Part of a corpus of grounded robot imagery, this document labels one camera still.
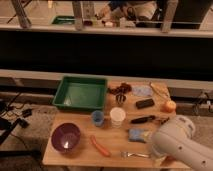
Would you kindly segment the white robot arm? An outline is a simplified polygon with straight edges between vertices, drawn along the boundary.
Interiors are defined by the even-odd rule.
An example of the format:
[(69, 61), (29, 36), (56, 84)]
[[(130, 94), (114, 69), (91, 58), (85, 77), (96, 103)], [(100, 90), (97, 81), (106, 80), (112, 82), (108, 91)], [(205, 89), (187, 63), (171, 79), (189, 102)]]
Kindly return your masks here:
[(195, 171), (213, 171), (213, 150), (192, 140), (194, 123), (176, 115), (148, 136), (153, 157), (172, 156)]

